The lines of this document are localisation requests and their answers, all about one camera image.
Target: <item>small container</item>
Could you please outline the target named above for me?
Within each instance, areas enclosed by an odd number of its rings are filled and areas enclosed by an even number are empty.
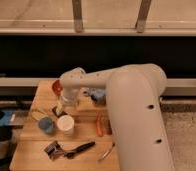
[[[63,134],[72,136],[74,134],[75,121],[70,115],[63,115],[57,120],[57,127]]]
[[[46,134],[52,134],[54,132],[54,122],[49,117],[44,117],[39,120],[38,127]]]

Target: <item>orange object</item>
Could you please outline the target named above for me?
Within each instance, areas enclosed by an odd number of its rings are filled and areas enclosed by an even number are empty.
[[[62,88],[59,80],[56,80],[52,84],[52,90],[58,97],[61,95],[61,91],[63,90],[63,88]]]
[[[96,121],[96,131],[97,131],[97,135],[99,137],[102,137],[103,136],[103,128],[102,128],[101,118],[102,118],[102,114],[101,113],[98,113],[97,121]]]

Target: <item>metal tool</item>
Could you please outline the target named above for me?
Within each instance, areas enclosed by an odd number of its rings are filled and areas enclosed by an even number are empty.
[[[102,162],[111,153],[114,146],[115,146],[115,143],[113,142],[112,146],[102,155],[100,159],[98,159],[98,162]]]
[[[54,141],[50,145],[45,148],[45,152],[48,154],[51,160],[54,160],[60,156],[67,157],[68,159],[73,159],[77,154],[86,151],[87,149],[91,148],[95,145],[95,142],[89,142],[83,145],[78,146],[72,150],[64,150],[60,147],[57,141]]]

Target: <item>blue object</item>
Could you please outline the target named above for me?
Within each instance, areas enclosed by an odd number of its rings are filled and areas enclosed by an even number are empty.
[[[38,127],[46,134],[54,132],[54,122],[51,118],[45,117],[38,122]]]
[[[12,111],[11,110],[2,110],[5,115],[3,118],[0,119],[0,126],[6,126],[9,125],[11,117],[12,117]]]
[[[94,89],[91,91],[91,99],[98,104],[106,103],[105,89]]]

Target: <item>black wall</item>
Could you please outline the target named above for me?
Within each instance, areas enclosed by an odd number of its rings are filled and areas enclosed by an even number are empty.
[[[59,77],[125,64],[155,63],[170,78],[196,78],[196,37],[0,36],[0,74]]]

